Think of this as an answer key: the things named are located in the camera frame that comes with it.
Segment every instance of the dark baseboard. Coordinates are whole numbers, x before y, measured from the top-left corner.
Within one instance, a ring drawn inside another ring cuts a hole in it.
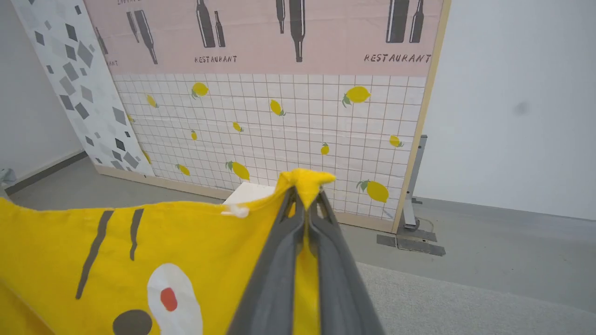
[[[33,183],[38,182],[41,179],[44,179],[45,177],[51,175],[52,173],[62,170],[65,167],[67,167],[68,165],[71,165],[72,163],[77,162],[85,157],[87,157],[87,153],[83,151],[79,154],[72,156],[71,158],[65,159],[62,162],[57,163],[56,165],[50,166],[47,169],[45,169],[39,173],[36,173],[29,178],[23,179],[23,180],[19,181],[18,183],[7,187],[4,191],[9,196],[12,194],[15,194],[16,192],[19,192],[20,190],[26,188],[27,186],[32,185]]]

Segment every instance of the red oval print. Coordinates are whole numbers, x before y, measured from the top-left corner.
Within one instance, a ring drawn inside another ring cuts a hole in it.
[[[176,307],[178,307],[178,301],[176,300],[176,295],[174,294],[174,290],[172,290],[170,287],[162,290],[161,299],[162,299],[163,306],[169,312],[174,311],[176,309]]]

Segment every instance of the yellow cloth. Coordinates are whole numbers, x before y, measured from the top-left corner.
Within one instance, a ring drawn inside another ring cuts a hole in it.
[[[334,179],[283,172],[244,219],[187,201],[38,212],[0,199],[0,330],[225,334],[285,192],[296,186],[308,208]],[[304,245],[294,333],[318,334],[316,258]]]

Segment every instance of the lemon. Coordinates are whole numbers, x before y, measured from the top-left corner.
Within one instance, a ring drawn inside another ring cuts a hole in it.
[[[323,143],[323,146],[321,147],[321,154],[326,155],[328,153],[329,153],[329,145],[327,143]]]
[[[370,180],[363,180],[359,181],[356,184],[356,188],[360,187],[362,191],[366,190],[368,196],[371,197],[373,200],[380,201],[382,203],[387,202],[387,198],[389,198],[389,191],[387,188],[378,182],[370,181]]]
[[[391,135],[391,137],[389,137],[389,143],[396,148],[403,147],[403,142],[400,141],[395,135]]]
[[[236,130],[237,130],[237,131],[239,131],[239,132],[243,132],[243,131],[244,131],[244,128],[242,128],[242,127],[241,127],[241,126],[238,124],[238,122],[234,122],[234,123],[232,124],[232,126],[234,126],[234,129],[236,129]]]
[[[225,165],[228,168],[228,170],[234,171],[234,173],[236,173],[236,175],[239,176],[240,179],[245,179],[248,181],[250,180],[249,171],[246,169],[246,167],[244,167],[244,165],[240,164],[239,162],[232,161],[225,163]]]
[[[141,149],[141,151],[143,152],[143,155],[145,155],[145,158],[147,159],[149,164],[151,164],[151,159],[149,158],[149,155],[145,152],[145,150]]]
[[[370,96],[371,96],[371,94],[368,93],[368,90],[366,87],[356,86],[356,87],[350,88],[343,95],[342,104],[344,107],[346,107],[346,104],[351,105],[352,103],[355,103],[355,104],[363,103]]]
[[[180,170],[180,172],[184,173],[185,175],[190,176],[190,171],[187,169],[186,166],[180,165],[180,164],[176,164],[176,168],[178,170]]]
[[[148,94],[147,94],[147,102],[149,103],[149,105],[151,105],[151,106],[153,106],[155,108],[158,108],[159,107],[159,105],[155,102],[155,99],[152,96],[148,95]]]
[[[271,100],[271,111],[274,112],[276,115],[284,116],[285,112],[281,109],[280,103],[275,100]]]
[[[193,88],[190,90],[190,94],[193,96],[193,99],[197,97],[204,97],[209,92],[209,88],[205,86],[203,83],[195,83]]]

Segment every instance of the bottle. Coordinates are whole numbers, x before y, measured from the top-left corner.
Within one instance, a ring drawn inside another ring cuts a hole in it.
[[[219,21],[219,13],[215,11],[215,33],[218,34],[218,44],[221,48],[225,47],[224,27]]]
[[[284,33],[285,0],[275,0],[277,8],[277,20],[280,22],[280,34]]]
[[[302,42],[305,35],[304,0],[290,0],[290,33],[296,47],[296,62],[302,62]]]
[[[135,11],[135,18],[136,23],[139,27],[139,32],[141,33],[141,37],[143,38],[143,42],[145,42],[145,46],[147,47],[147,49],[149,49],[149,53],[151,54],[151,59],[153,59],[153,64],[157,64],[157,57],[155,55],[155,49],[153,44],[153,36],[151,35],[151,29],[149,28],[149,23],[147,22],[145,11]]]
[[[418,7],[416,14],[412,18],[412,29],[410,30],[410,43],[420,43],[420,36],[422,35],[422,24],[424,23],[424,13],[422,6],[424,0],[418,0]]]
[[[205,0],[197,0],[197,21],[198,28],[201,30],[201,38],[205,48],[214,48],[215,39],[213,38],[213,27],[211,26],[211,17],[205,6]]]
[[[406,32],[409,0],[390,0],[387,18],[387,43],[402,43]]]
[[[95,32],[97,35],[97,42],[100,44],[101,52],[103,52],[104,55],[107,55],[108,49],[105,48],[104,39],[101,38],[100,31],[99,31],[99,29],[97,29],[97,27],[95,27]]]
[[[136,26],[135,21],[132,19],[132,13],[126,12],[126,17],[128,18],[128,24],[131,25],[132,33],[135,35],[136,42],[139,43],[139,36],[136,34]]]

